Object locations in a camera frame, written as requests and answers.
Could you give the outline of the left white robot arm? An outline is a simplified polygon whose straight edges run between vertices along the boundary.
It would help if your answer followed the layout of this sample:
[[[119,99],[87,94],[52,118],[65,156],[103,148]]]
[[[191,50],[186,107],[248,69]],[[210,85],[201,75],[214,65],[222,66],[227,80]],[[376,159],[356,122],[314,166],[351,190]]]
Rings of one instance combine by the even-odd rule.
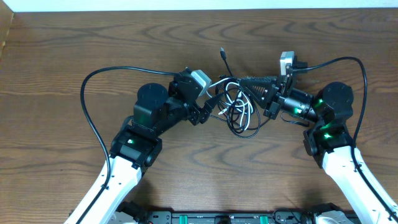
[[[148,83],[140,87],[132,116],[127,117],[105,150],[99,176],[70,214],[67,223],[107,223],[125,196],[139,183],[162,150],[160,135],[180,121],[194,126],[206,122],[220,100],[216,95],[196,103],[211,86],[201,70],[171,73],[169,87]]]

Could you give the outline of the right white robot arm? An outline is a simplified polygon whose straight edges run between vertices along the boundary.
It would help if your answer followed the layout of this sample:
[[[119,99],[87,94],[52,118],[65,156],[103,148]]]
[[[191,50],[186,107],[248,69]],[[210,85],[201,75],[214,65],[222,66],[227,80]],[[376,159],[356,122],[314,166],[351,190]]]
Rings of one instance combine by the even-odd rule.
[[[361,223],[397,223],[397,204],[364,162],[356,146],[358,135],[350,135],[346,126],[353,115],[352,88],[332,82],[313,96],[296,89],[295,83],[295,74],[239,81],[268,118],[283,111],[313,123],[303,133],[306,152],[335,181]]]

